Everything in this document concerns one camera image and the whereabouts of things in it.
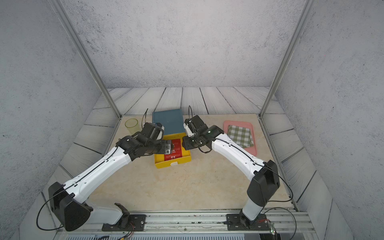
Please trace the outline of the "red postcards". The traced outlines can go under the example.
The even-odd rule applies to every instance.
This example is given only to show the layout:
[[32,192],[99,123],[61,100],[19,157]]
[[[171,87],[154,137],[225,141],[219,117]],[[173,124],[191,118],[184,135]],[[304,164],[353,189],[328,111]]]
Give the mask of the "red postcards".
[[181,139],[173,139],[173,140],[171,140],[171,142],[173,145],[173,150],[171,151],[171,153],[169,155],[164,155],[165,161],[178,159],[178,158],[181,158],[183,156]]

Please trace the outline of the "yellow top drawer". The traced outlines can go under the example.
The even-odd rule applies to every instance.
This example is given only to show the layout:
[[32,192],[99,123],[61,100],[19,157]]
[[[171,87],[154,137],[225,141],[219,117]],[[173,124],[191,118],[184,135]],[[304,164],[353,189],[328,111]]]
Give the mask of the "yellow top drawer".
[[[183,143],[183,137],[185,137],[185,136],[186,136],[186,133],[165,135],[163,137],[163,139],[164,140],[181,139],[181,142]],[[164,155],[155,155],[155,157],[154,157],[155,158],[155,166],[158,169],[161,169],[161,168],[171,167],[171,166],[180,165],[180,164],[190,162],[192,159],[191,152],[189,150],[185,150],[185,148],[183,146],[182,146],[182,152],[183,152],[183,156],[181,158],[170,160],[170,161],[165,161]]]

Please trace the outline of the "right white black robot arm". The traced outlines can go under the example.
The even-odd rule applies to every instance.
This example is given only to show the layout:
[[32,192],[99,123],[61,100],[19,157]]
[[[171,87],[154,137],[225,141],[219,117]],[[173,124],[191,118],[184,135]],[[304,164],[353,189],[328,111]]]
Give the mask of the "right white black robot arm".
[[184,120],[187,135],[183,137],[185,150],[198,149],[203,154],[214,151],[234,164],[247,178],[250,185],[247,189],[248,200],[237,221],[244,230],[251,230],[262,220],[261,212],[272,202],[272,196],[286,181],[281,178],[277,164],[267,162],[248,153],[235,143],[221,128],[216,125],[208,127],[198,116]]

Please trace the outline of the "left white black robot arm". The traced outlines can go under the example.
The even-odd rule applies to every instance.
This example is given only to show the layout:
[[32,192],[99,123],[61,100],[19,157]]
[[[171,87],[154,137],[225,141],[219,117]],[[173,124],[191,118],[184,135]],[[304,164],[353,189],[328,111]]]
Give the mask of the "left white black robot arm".
[[97,206],[87,200],[94,190],[120,168],[135,159],[153,154],[170,154],[173,145],[165,140],[164,126],[145,123],[140,132],[125,136],[99,161],[64,184],[55,182],[49,187],[51,211],[68,232],[86,223],[103,223],[107,228],[129,230],[132,226],[129,211],[121,204]]

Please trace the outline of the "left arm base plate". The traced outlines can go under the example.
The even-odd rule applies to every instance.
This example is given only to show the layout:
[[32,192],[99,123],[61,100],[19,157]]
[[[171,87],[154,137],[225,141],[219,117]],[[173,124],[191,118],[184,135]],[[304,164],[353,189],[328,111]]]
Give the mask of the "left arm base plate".
[[103,224],[102,232],[142,232],[144,231],[147,215],[123,215],[114,225]]

